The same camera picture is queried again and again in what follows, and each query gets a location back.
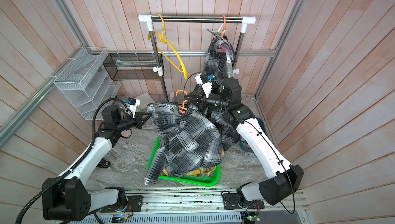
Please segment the yellow plaid shirt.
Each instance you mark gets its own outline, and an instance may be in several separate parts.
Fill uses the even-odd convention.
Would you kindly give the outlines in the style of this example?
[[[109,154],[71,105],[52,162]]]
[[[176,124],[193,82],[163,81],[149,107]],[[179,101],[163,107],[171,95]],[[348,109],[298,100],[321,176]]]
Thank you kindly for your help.
[[[224,156],[224,150],[221,150],[221,158],[222,158],[223,156]],[[203,167],[201,167],[201,168],[199,168],[199,169],[197,169],[197,170],[190,171],[190,172],[186,173],[184,176],[196,176],[196,177],[204,177],[204,176],[207,176],[207,177],[212,177],[213,174],[214,174],[214,171],[215,171],[216,169],[219,169],[219,167],[220,167],[219,165],[218,165],[218,166],[215,166],[215,167],[210,167],[210,168],[203,168]],[[164,168],[164,169],[161,171],[161,175],[163,175],[163,176],[169,176],[167,167]]]

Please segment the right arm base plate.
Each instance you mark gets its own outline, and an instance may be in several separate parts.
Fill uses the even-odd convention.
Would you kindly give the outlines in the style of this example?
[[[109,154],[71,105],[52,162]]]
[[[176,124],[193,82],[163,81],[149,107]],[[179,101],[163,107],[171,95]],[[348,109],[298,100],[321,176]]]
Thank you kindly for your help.
[[[236,209],[253,209],[261,210],[264,209],[263,200],[247,201],[243,198],[241,193],[230,193],[229,191],[222,191],[221,197],[223,200],[223,206],[225,210],[236,210]]]

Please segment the yellow plastic hanger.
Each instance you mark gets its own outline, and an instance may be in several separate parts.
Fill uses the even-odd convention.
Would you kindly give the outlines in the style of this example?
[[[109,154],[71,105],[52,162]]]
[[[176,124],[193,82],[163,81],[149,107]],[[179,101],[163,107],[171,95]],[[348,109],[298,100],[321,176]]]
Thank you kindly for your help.
[[[179,54],[178,51],[175,49],[175,47],[174,47],[174,46],[170,43],[170,41],[165,37],[165,29],[166,29],[166,27],[165,27],[165,20],[164,20],[164,17],[163,17],[161,14],[157,14],[157,15],[159,16],[159,20],[160,20],[160,22],[161,22],[161,24],[162,24],[161,31],[158,32],[158,31],[155,31],[155,30],[154,30],[152,15],[148,15],[148,18],[147,18],[147,21],[146,21],[146,24],[147,24],[147,27],[148,27],[148,31],[149,31],[148,40],[151,41],[151,42],[154,42],[153,36],[150,35],[151,32],[152,32],[154,35],[159,36],[159,41],[160,41],[162,44],[167,45],[167,46],[173,51],[173,53],[175,54],[176,58],[177,58],[178,61],[179,61],[179,65],[176,65],[174,62],[172,62],[171,59],[170,59],[160,48],[158,48],[157,46],[154,46],[154,49],[159,50],[159,52],[162,54],[162,56],[164,56],[165,59],[167,59],[167,60],[169,61],[169,63],[177,69],[178,72],[180,72],[181,74],[183,74],[184,79],[187,80],[187,79],[188,79],[188,73],[187,73],[187,69],[186,69],[186,67],[185,67],[185,64],[184,64],[183,59],[181,58],[180,54]]]

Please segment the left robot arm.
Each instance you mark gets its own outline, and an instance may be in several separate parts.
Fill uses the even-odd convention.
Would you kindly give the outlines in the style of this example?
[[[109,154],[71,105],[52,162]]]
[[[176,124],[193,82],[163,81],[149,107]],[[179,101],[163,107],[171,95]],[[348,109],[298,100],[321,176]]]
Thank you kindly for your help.
[[[85,187],[94,169],[104,162],[104,156],[117,144],[122,132],[140,129],[150,114],[136,112],[135,106],[117,105],[101,112],[103,126],[94,133],[93,144],[57,178],[49,178],[42,185],[43,217],[48,221],[81,221],[104,207],[123,210],[128,203],[125,189],[109,187],[88,191]]]

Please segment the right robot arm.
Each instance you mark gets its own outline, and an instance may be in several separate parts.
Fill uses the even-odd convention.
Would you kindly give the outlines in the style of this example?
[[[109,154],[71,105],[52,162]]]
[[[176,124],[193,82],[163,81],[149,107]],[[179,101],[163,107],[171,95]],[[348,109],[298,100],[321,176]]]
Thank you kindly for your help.
[[[259,159],[266,173],[266,180],[247,183],[237,189],[242,204],[265,200],[274,206],[298,190],[304,171],[300,165],[292,165],[273,145],[261,128],[253,112],[242,103],[241,85],[237,79],[225,78],[219,88],[214,89],[216,77],[198,74],[197,86],[186,99],[207,112],[219,111],[245,139]]]

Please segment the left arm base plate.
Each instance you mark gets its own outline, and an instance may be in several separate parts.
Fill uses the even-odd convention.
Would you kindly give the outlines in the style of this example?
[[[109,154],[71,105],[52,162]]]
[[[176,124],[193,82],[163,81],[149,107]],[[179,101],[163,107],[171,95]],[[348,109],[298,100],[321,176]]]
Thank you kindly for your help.
[[[117,213],[137,213],[140,212],[142,209],[143,204],[143,195],[131,195],[126,196],[127,200],[124,205],[112,205],[112,206],[105,206],[100,209],[101,213],[110,213],[110,212],[117,212]]]

